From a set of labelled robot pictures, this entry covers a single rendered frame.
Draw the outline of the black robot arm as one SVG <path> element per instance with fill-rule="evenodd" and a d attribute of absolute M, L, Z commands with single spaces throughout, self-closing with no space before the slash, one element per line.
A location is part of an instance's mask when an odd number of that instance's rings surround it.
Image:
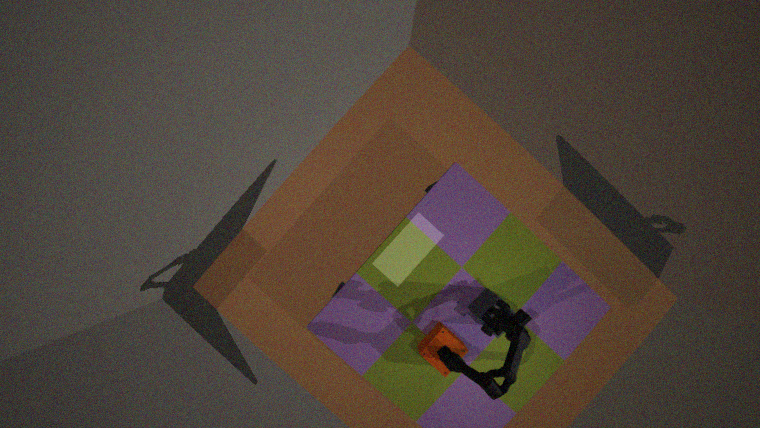
<path fill-rule="evenodd" d="M 503 316 L 504 317 L 504 316 Z M 504 317 L 507 318 L 507 317 Z M 513 319 L 512 319 L 513 318 Z M 500 369 L 489 370 L 486 373 L 479 373 L 470 368 L 467 363 L 455 352 L 451 352 L 447 345 L 444 345 L 437 351 L 440 360 L 450 372 L 462 372 L 470 380 L 475 381 L 493 400 L 506 394 L 510 385 L 516 382 L 516 374 L 519 369 L 522 354 L 525 348 L 530 344 L 531 337 L 525 329 L 527 323 L 532 319 L 523 309 L 516 312 L 514 316 L 507 318 L 501 324 L 501 329 L 507 333 L 505 338 L 510 341 L 510 347 L 506 356 L 504 366 Z M 502 385 L 494 380 L 497 377 L 504 377 Z"/>

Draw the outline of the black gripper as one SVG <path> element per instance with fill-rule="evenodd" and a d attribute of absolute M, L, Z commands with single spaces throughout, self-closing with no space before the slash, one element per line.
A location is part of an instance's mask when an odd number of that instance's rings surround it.
<path fill-rule="evenodd" d="M 489 326 L 484 324 L 481 330 L 485 332 L 488 336 L 492 336 L 492 334 L 494 333 L 495 330 L 492 329 L 493 326 L 494 327 L 498 326 L 501 329 L 502 322 L 504 320 L 508 320 L 507 318 L 504 318 L 502 314 L 503 314 L 503 311 L 506 313 L 508 312 L 508 310 L 510 309 L 510 305 L 508 305 L 502 299 L 499 300 L 497 305 L 499 306 L 499 310 L 496 307 L 488 309 L 489 312 L 495 314 L 493 318 L 487 312 L 485 312 L 486 322 L 489 323 Z"/>

